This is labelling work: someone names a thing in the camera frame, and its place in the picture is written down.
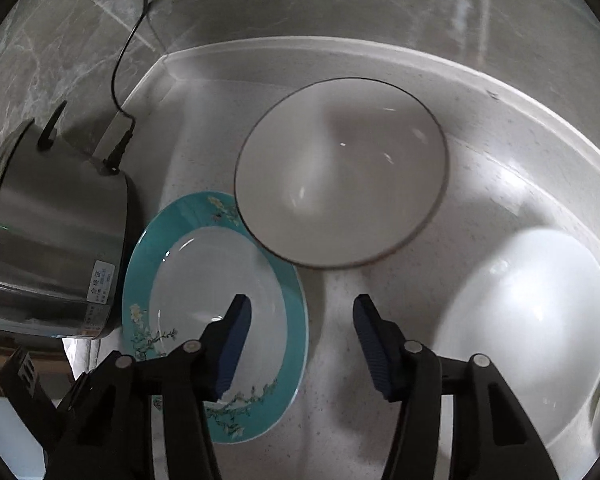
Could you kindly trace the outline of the large white bowl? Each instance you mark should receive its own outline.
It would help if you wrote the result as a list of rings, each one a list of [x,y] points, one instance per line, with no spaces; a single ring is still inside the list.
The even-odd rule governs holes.
[[[552,443],[600,380],[600,264],[562,231],[509,237],[446,309],[434,352],[487,356],[543,442]]]

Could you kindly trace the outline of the stainless steel rice cooker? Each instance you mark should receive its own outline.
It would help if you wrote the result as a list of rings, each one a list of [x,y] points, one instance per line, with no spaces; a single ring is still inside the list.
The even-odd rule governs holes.
[[[0,332],[105,336],[131,255],[129,178],[45,126],[0,146]]]

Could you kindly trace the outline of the teal rim plate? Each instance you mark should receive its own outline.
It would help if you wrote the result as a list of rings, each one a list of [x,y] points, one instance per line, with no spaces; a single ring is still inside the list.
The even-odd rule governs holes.
[[[250,329],[230,388],[206,405],[219,444],[262,436],[294,402],[309,352],[303,287],[294,266],[251,237],[230,194],[183,196],[149,222],[124,279],[126,352],[166,356],[221,321],[237,295],[251,302]]]

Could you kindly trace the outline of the grey white plate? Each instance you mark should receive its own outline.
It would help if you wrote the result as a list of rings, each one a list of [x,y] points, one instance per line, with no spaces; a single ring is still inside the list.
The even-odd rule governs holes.
[[[234,194],[249,233],[313,269],[388,256],[425,229],[449,182],[448,140],[413,93],[372,78],[309,84],[256,122]]]

